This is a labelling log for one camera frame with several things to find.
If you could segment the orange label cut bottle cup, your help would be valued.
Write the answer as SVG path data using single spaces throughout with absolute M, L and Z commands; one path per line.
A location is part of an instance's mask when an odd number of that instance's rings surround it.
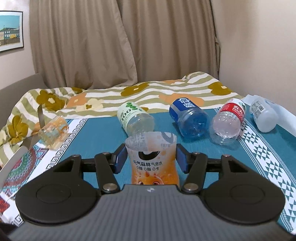
M 128 137 L 125 146 L 132 168 L 132 184 L 180 185 L 174 133 L 139 133 Z

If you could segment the blue label bottle cup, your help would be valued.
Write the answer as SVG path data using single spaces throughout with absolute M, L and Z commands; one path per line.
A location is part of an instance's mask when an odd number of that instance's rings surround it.
M 173 101 L 169 114 L 184 138 L 195 140 L 208 132 L 208 114 L 186 97 Z

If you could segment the red label clear bottle cup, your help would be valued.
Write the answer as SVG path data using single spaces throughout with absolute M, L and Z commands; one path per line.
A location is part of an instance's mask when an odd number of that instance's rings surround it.
M 212 142 L 229 146 L 241 131 L 246 105 L 241 99 L 229 99 L 211 120 L 209 133 Z

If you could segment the white green label bottle cup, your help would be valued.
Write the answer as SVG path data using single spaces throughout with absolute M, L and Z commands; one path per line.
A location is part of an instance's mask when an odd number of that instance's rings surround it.
M 134 102 L 123 103 L 118 108 L 117 118 L 129 137 L 154 131 L 154 118 Z

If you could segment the clear orange striped bottle cup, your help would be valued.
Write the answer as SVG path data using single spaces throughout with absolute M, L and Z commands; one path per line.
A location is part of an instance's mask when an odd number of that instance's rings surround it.
M 41 143 L 50 150 L 57 150 L 69 136 L 69 125 L 62 116 L 56 116 L 38 132 Z

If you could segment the white label frosted bottle cup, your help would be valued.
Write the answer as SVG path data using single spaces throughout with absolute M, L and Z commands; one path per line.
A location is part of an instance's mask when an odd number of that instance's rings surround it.
M 263 97 L 254 96 L 249 112 L 262 133 L 269 133 L 278 123 L 278 114 Z

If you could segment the teal patterned table cloth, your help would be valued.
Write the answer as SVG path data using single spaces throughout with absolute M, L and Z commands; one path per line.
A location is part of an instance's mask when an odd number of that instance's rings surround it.
M 281 188 L 285 207 L 280 224 L 295 232 L 295 137 L 281 126 L 269 133 L 261 133 L 247 113 L 238 139 L 231 146 L 215 145 L 208 136 L 189 141 L 180 135 L 169 113 L 155 113 L 156 131 L 174 133 L 178 143 L 187 150 L 200 151 L 210 158 L 231 154 Z M 117 117 L 69 120 L 70 136 L 58 151 L 43 149 L 36 144 L 11 171 L 1 191 L 1 220 L 21 225 L 14 196 L 21 186 L 72 154 L 93 158 L 102 152 L 113 152 L 126 139 Z

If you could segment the floral striped duvet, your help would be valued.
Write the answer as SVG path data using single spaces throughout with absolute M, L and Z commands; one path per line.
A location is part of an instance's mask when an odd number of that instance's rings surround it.
M 222 106 L 239 94 L 204 72 L 194 72 L 176 80 L 148 81 L 133 86 L 107 89 L 57 87 L 32 89 L 13 107 L 6 125 L 1 128 L 1 165 L 4 166 L 23 141 L 39 129 L 38 107 L 45 122 L 60 115 L 67 119 L 115 116 L 127 101 L 149 113 L 162 113 L 177 98 L 186 97 L 202 109 Z

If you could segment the grey bed headboard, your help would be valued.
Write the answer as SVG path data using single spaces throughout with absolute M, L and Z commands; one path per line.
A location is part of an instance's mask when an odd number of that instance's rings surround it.
M 29 90 L 32 89 L 46 89 L 47 86 L 40 74 L 34 74 L 22 80 L 19 80 L 0 92 L 0 128 L 6 125 L 8 117 L 15 104 L 20 100 L 20 98 Z

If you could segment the beige curtain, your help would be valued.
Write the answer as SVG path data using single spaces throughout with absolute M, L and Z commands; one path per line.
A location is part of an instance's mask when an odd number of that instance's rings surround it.
M 210 1 L 30 1 L 30 39 L 50 88 L 219 73 Z

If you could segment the framed landscape picture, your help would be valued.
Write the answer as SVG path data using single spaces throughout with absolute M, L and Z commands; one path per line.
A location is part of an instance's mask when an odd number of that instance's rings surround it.
M 0 37 L 1 53 L 24 47 L 22 11 L 1 11 Z

